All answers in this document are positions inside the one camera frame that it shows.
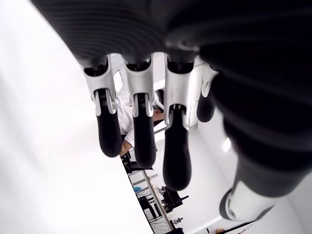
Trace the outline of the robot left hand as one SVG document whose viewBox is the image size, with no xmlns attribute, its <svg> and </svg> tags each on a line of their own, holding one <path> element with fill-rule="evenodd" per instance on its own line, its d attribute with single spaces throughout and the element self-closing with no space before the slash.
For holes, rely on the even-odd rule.
<svg viewBox="0 0 312 234">
<path fill-rule="evenodd" d="M 188 88 L 195 58 L 216 70 L 197 106 L 211 107 L 238 155 L 220 214 L 262 218 L 312 170 L 312 3 L 309 0 L 35 0 L 33 5 L 84 70 L 96 105 L 99 144 L 121 151 L 109 56 L 125 60 L 134 111 L 135 154 L 150 168 L 153 133 L 152 54 L 166 55 L 163 176 L 175 191 L 191 179 Z"/>
</svg>

